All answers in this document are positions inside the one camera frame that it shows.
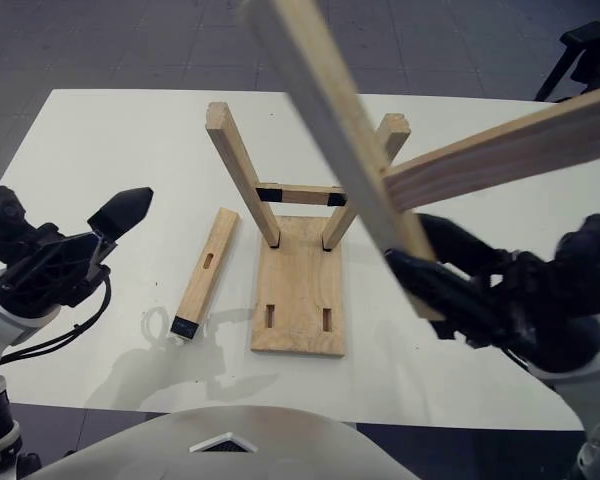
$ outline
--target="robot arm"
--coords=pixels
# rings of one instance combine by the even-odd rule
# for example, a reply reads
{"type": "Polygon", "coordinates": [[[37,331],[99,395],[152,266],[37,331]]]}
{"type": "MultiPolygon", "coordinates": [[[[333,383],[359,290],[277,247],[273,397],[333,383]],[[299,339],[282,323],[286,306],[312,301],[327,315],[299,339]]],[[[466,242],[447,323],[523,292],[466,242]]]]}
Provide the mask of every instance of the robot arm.
{"type": "Polygon", "coordinates": [[[441,339],[459,332],[474,348],[500,348],[555,390],[587,433],[573,478],[600,480],[600,215],[566,234],[549,262],[495,250],[447,219],[420,217],[440,261],[466,277],[388,251],[400,284],[445,316],[432,323],[441,339]]]}
{"type": "MultiPolygon", "coordinates": [[[[102,261],[116,241],[146,215],[150,188],[115,195],[88,223],[92,231],[66,237],[46,223],[34,228],[15,194],[0,186],[0,364],[50,353],[75,340],[102,315],[111,298],[110,270],[102,261]],[[82,325],[41,345],[3,356],[8,346],[28,340],[51,322],[62,306],[75,307],[101,284],[102,307],[82,325]]],[[[0,463],[19,449],[19,428],[11,418],[6,382],[0,375],[0,463]]]]}

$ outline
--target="wooden board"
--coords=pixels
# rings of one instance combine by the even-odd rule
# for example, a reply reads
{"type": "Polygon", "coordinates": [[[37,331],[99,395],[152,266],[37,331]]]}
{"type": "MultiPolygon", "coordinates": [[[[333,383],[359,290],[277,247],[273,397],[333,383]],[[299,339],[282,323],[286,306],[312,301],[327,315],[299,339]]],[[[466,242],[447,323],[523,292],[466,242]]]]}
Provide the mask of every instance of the wooden board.
{"type": "Polygon", "coordinates": [[[347,196],[340,187],[257,183],[256,191],[263,202],[300,203],[328,207],[342,206],[347,203],[347,196]]]}
{"type": "Polygon", "coordinates": [[[276,218],[280,246],[260,251],[251,350],[342,356],[342,250],[322,250],[328,219],[276,218]]]}
{"type": "Polygon", "coordinates": [[[183,328],[188,327],[192,330],[190,336],[172,330],[174,333],[191,338],[197,326],[204,320],[239,221],[240,217],[236,212],[226,208],[218,210],[174,320],[174,322],[189,322],[195,326],[183,324],[183,328]]]}
{"type": "Polygon", "coordinates": [[[406,210],[598,158],[600,90],[390,168],[384,182],[406,210]]]}
{"type": "Polygon", "coordinates": [[[269,204],[258,197],[258,175],[226,103],[209,104],[206,129],[262,236],[269,246],[277,246],[280,230],[269,204]]]}
{"type": "MultiPolygon", "coordinates": [[[[412,234],[386,192],[379,169],[388,165],[387,155],[316,3],[248,0],[241,15],[269,54],[376,246],[416,256],[430,252],[428,243],[421,243],[423,236],[412,234]]],[[[424,303],[413,307],[423,318],[440,318],[424,303]]]]}

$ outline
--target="black tape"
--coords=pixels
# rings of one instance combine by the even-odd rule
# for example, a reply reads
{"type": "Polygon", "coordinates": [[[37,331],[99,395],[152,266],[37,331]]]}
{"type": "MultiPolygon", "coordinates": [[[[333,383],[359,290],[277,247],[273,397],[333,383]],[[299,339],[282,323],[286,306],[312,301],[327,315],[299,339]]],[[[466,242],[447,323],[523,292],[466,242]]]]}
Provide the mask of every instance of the black tape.
{"type": "Polygon", "coordinates": [[[173,323],[171,324],[171,333],[175,333],[176,335],[180,335],[181,337],[191,340],[196,334],[196,330],[198,330],[199,326],[200,325],[197,323],[191,322],[186,318],[175,317],[173,319],[173,323]]]}
{"type": "Polygon", "coordinates": [[[281,188],[262,188],[256,187],[258,197],[263,202],[282,202],[282,189],[281,188]]]}
{"type": "Polygon", "coordinates": [[[347,204],[347,196],[344,193],[330,193],[327,207],[344,207],[347,204]]]}

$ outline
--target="wooden leg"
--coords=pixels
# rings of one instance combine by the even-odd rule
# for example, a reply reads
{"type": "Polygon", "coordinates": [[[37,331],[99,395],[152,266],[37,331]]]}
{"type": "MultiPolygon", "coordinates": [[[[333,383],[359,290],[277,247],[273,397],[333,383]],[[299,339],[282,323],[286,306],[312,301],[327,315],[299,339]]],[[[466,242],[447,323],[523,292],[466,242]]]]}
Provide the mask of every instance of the wooden leg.
{"type": "MultiPolygon", "coordinates": [[[[376,130],[376,137],[387,152],[386,162],[384,161],[385,159],[380,159],[381,163],[378,165],[380,172],[389,167],[389,164],[396,157],[410,134],[411,129],[404,115],[388,113],[384,116],[382,122],[380,122],[380,126],[376,130]]],[[[336,208],[336,211],[331,215],[329,223],[327,223],[322,233],[322,246],[325,250],[333,249],[342,240],[342,237],[357,215],[358,213],[351,204],[336,208]]]]}
{"type": "Polygon", "coordinates": [[[239,221],[238,214],[226,208],[216,215],[171,327],[184,339],[192,339],[205,318],[239,221]]]}
{"type": "Polygon", "coordinates": [[[269,204],[260,201],[256,191],[258,175],[226,103],[209,105],[206,129],[265,241],[270,247],[277,247],[280,228],[269,204]]]}
{"type": "MultiPolygon", "coordinates": [[[[419,251],[423,237],[413,234],[386,192],[380,170],[388,164],[387,155],[316,3],[249,0],[241,13],[376,246],[381,251],[419,251]]],[[[423,303],[413,307],[423,318],[440,318],[423,303]]]]}

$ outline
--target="black end cap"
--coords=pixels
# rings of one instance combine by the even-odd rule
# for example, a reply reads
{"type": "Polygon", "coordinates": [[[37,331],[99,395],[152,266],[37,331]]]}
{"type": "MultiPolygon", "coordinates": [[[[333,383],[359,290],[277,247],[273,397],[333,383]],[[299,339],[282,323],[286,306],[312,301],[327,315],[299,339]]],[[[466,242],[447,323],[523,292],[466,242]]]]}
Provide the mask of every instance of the black end cap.
{"type": "Polygon", "coordinates": [[[191,340],[196,334],[196,330],[198,330],[199,326],[200,325],[197,323],[191,322],[185,318],[175,317],[171,324],[171,333],[175,333],[176,335],[191,340]]]}

